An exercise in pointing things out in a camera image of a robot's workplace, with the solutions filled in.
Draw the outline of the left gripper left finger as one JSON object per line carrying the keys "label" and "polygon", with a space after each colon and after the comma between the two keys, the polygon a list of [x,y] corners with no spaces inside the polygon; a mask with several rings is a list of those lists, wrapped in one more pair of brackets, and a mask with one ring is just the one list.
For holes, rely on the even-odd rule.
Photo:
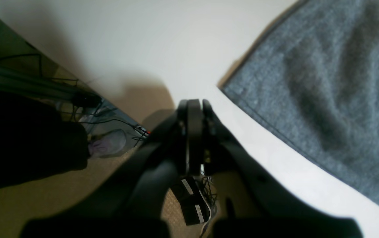
{"label": "left gripper left finger", "polygon": [[160,123],[99,188],[73,207],[29,221],[22,238],[169,238],[164,198],[188,172],[188,101]]}

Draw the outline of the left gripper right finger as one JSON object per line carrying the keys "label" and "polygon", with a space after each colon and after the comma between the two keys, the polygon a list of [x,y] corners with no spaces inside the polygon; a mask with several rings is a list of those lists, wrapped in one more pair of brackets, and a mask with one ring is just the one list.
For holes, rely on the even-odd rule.
{"label": "left gripper right finger", "polygon": [[289,192],[253,159],[202,101],[204,168],[221,216],[211,238],[362,238],[353,218],[328,215]]}

